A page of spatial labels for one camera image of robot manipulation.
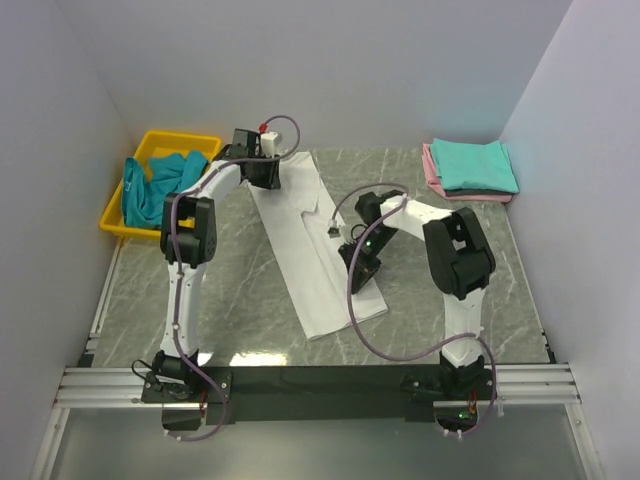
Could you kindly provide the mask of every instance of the teal cloth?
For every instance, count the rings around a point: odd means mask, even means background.
[[[127,227],[155,229],[162,225],[164,198],[169,193],[182,192],[198,181],[207,159],[193,150],[185,159],[179,153],[168,157],[150,158],[151,180],[135,158],[124,163],[122,216]]]
[[[507,147],[497,140],[488,145],[475,145],[436,138],[430,149],[445,190],[520,191],[511,170]]]

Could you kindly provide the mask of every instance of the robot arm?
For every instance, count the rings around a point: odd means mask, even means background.
[[[356,211],[367,225],[397,209],[404,200],[402,192],[360,196]],[[495,270],[495,259],[472,210],[436,208],[416,200],[387,217],[374,230],[358,256],[352,293],[357,293],[381,266],[377,255],[398,230],[425,242],[431,275],[444,294],[445,338],[471,332],[480,333],[482,299]],[[355,243],[340,248],[346,265],[351,262]],[[477,341],[461,339],[442,349],[445,366],[459,369],[474,365],[482,356]]]
[[[193,218],[193,227],[178,226],[177,236],[183,260],[182,281],[171,244],[171,207],[177,194],[165,199],[160,247],[169,268],[169,304],[165,332],[160,352],[154,360],[154,370],[164,378],[184,381],[189,377],[186,366],[180,360],[173,338],[176,298],[179,298],[178,328],[180,345],[187,357],[195,360],[198,353],[197,324],[200,290],[207,263],[213,259],[217,247],[215,208],[244,180],[265,189],[279,189],[279,144],[277,132],[257,133],[237,129],[232,143],[214,158],[210,168],[219,169],[211,181],[204,175],[190,189],[197,193],[179,200],[178,219]],[[220,166],[237,158],[273,158],[273,162],[241,163]]]

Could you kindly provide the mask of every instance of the yellow bin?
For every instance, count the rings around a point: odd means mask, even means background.
[[[158,130],[148,131],[133,157],[142,165],[147,178],[151,178],[151,170],[148,163],[152,157],[166,157],[172,153],[179,153],[186,158],[191,150],[198,150],[207,158],[209,163],[220,151],[221,141],[218,137],[205,135],[191,135],[188,133],[162,132]],[[160,240],[160,230],[146,230],[143,228],[127,227],[122,218],[122,180],[118,184],[115,193],[109,200],[109,204],[100,218],[100,228],[120,237],[139,237]],[[193,224],[192,220],[186,220],[184,225]]]

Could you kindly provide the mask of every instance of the marble surface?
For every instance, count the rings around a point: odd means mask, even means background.
[[[357,185],[388,180],[406,184],[412,198],[436,207],[473,208],[497,262],[482,309],[484,336],[501,363],[548,362],[503,205],[442,199],[426,186],[419,149],[322,149],[312,154],[334,200]],[[341,212],[348,223],[358,221],[354,204],[355,198]],[[218,250],[203,282],[198,325],[201,353],[213,353],[209,364],[385,363],[349,328],[317,340],[305,338],[246,186],[233,191],[216,216]],[[405,354],[442,339],[443,299],[431,279],[424,243],[398,234],[380,259],[376,281],[389,312],[362,324],[370,341],[387,352]],[[93,366],[150,361],[164,332],[169,288],[158,244],[126,242],[112,281]],[[419,362],[436,361],[432,355]]]

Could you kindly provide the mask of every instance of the metal frame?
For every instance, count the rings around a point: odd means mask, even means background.
[[[587,480],[601,480],[605,478],[604,469],[600,463],[598,449],[591,436],[591,431],[584,414],[582,405],[566,405],[567,416],[571,424],[573,438],[578,447],[582,467],[584,468]]]
[[[60,408],[198,408],[197,403],[142,403],[143,381],[128,368],[67,368],[54,409]],[[498,365],[498,400],[503,405],[579,404],[568,365]],[[435,402],[455,406],[459,402]]]

